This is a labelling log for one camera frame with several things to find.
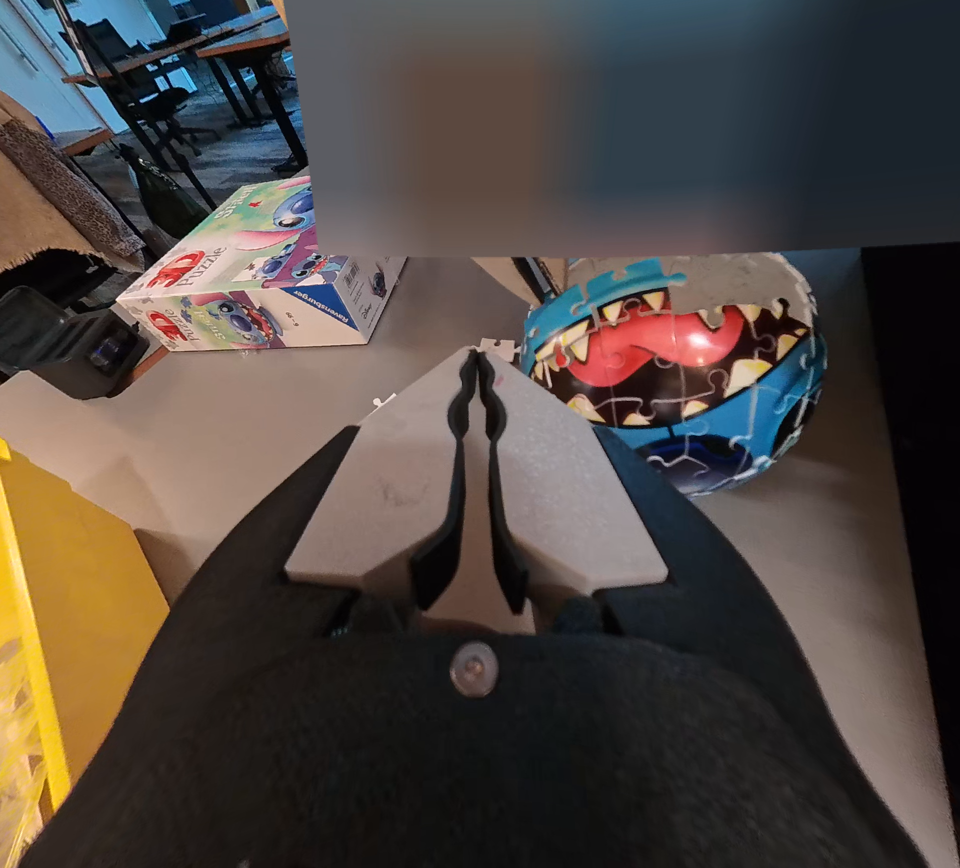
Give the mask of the blue puzzle ball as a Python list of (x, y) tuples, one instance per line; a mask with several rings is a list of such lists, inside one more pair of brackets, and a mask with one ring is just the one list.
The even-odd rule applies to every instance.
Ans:
[(519, 367), (687, 497), (799, 440), (828, 368), (808, 280), (777, 252), (577, 259), (529, 310)]

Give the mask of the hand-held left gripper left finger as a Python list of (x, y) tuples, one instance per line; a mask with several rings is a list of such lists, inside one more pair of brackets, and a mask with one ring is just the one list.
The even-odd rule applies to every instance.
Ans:
[(364, 419), (286, 563), (290, 580), (428, 610), (460, 562), (477, 351), (462, 348)]

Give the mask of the beige fuzzy blanket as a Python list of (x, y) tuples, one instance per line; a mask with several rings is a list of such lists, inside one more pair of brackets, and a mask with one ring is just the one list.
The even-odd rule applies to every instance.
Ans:
[(29, 113), (1, 94), (1, 268), (68, 251), (142, 272), (143, 241)]

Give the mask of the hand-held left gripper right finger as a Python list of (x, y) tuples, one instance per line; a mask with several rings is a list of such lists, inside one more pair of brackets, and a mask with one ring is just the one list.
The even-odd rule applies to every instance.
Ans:
[(665, 583), (594, 424), (495, 355), (478, 355), (478, 388), (493, 565), (510, 610)]

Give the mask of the black label printer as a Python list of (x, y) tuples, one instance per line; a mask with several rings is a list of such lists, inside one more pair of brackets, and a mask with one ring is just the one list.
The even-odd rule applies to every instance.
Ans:
[(33, 372), (76, 400), (111, 397), (150, 347), (111, 309), (69, 314), (28, 286), (1, 299), (1, 372)]

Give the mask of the yellow plastic bin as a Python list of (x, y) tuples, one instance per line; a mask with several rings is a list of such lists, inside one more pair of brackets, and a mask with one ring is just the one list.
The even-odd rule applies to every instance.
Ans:
[(89, 766), (168, 611), (133, 529), (2, 441), (2, 866)]

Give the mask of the printed puzzle box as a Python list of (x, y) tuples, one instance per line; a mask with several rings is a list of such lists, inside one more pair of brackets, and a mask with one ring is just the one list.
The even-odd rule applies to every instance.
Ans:
[(303, 174), (234, 191), (116, 308), (169, 351), (365, 345), (406, 262), (323, 251)]

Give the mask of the wooden office desk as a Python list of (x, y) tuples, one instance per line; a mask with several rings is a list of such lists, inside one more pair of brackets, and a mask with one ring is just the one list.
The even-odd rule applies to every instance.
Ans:
[(61, 20), (81, 69), (64, 76), (62, 82), (100, 89), (160, 169), (168, 173), (177, 170), (185, 175), (210, 209), (215, 206), (213, 198), (177, 149), (178, 144), (186, 144), (195, 154), (199, 153), (188, 139), (190, 131), (178, 128), (174, 118), (161, 118), (135, 95), (127, 81), (132, 72), (151, 65), (162, 66), (167, 59), (190, 53), (198, 61), (209, 64), (241, 127), (258, 127), (274, 121), (295, 167), (307, 166), (306, 147), (283, 104), (278, 78), (270, 70), (272, 61), (291, 46), (289, 31), (274, 7), (262, 7), (196, 36), (176, 43), (162, 43), (160, 47), (118, 62), (109, 59), (88, 27), (66, 16)]

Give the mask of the black office chair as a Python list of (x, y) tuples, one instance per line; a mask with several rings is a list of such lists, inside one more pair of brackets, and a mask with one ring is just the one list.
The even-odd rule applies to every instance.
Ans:
[(119, 64), (134, 54), (107, 21), (92, 26), (76, 21), (73, 32), (71, 45), (90, 84), (103, 91), (140, 142), (151, 144), (149, 152), (156, 161), (162, 151), (175, 158), (179, 147), (189, 149), (196, 157), (201, 154), (197, 136), (216, 132), (180, 124), (177, 113), (189, 99), (186, 89), (160, 87), (147, 66), (121, 70)]

